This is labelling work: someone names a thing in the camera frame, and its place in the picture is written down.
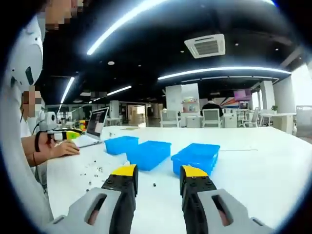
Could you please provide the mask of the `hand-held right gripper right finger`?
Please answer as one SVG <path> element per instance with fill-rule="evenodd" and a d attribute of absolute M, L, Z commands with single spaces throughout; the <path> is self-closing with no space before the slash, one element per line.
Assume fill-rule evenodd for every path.
<path fill-rule="evenodd" d="M 182 211 L 188 234 L 272 234 L 273 229 L 254 217 L 208 174 L 189 165 L 180 167 Z"/>

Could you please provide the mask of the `person's left hand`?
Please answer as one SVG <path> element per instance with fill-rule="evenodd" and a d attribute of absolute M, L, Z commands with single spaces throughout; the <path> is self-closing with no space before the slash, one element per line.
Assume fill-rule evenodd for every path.
<path fill-rule="evenodd" d="M 52 134 L 41 132 L 39 136 L 39 153 L 38 159 L 41 161 L 47 161 L 63 156 L 63 148 L 61 145 L 56 145 L 56 141 Z"/>

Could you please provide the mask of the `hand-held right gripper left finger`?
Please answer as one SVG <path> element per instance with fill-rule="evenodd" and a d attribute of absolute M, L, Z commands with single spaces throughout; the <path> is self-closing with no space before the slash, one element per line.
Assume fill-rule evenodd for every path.
<path fill-rule="evenodd" d="M 129 234 L 136 209 L 138 169 L 135 164 L 115 169 L 100 188 L 75 201 L 68 215 L 46 226 L 48 234 Z"/>

